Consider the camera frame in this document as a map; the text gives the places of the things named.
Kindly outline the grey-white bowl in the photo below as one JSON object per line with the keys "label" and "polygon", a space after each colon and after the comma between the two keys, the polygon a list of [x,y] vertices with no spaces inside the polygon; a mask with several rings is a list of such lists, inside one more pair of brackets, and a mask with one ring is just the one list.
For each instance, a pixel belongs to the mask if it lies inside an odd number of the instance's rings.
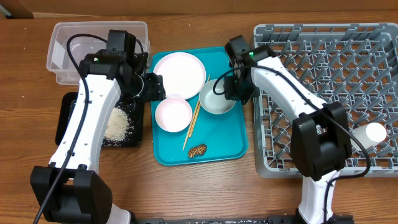
{"label": "grey-white bowl", "polygon": [[211,114],[224,114],[230,111],[235,101],[227,100],[224,95],[216,95],[213,87],[216,80],[208,81],[200,91],[199,101],[201,107]]}

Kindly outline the pink bowl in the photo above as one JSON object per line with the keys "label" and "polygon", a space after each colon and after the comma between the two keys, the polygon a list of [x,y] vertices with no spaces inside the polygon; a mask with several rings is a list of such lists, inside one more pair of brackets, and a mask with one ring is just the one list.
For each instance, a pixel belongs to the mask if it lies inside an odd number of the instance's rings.
{"label": "pink bowl", "polygon": [[155,110],[155,121],[164,131],[177,133],[191,123],[193,111],[190,104],[177,97],[162,100]]}

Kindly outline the white cup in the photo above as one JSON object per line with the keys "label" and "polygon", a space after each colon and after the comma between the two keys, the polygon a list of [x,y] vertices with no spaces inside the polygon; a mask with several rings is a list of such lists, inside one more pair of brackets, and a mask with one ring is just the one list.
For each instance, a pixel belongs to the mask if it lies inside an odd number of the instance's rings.
{"label": "white cup", "polygon": [[385,127],[379,123],[369,123],[352,130],[351,134],[365,149],[377,146],[387,136]]}

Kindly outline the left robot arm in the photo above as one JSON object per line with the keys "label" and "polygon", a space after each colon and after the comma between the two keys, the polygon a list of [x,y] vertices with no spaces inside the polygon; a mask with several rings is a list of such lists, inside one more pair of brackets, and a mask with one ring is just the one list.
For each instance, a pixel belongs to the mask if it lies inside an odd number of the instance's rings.
{"label": "left robot arm", "polygon": [[136,102],[165,99],[162,76],[146,73],[148,54],[135,52],[139,40],[110,30],[106,47],[72,60],[79,90],[65,134],[47,166],[35,166],[30,184],[41,217],[57,223],[135,223],[131,211],[113,203],[111,189],[98,175],[106,126],[120,98]]}

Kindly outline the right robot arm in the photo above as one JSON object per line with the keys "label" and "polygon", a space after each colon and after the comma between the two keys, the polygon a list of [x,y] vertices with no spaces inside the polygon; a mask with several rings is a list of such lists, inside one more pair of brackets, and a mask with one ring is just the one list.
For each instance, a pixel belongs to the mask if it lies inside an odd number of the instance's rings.
{"label": "right robot arm", "polygon": [[223,95],[246,104],[256,90],[265,91],[290,121],[290,156],[303,176],[297,223],[333,223],[334,186],[352,155],[348,117],[339,102],[328,104],[307,90],[268,46],[251,48],[243,36],[224,47],[230,72],[223,75]]}

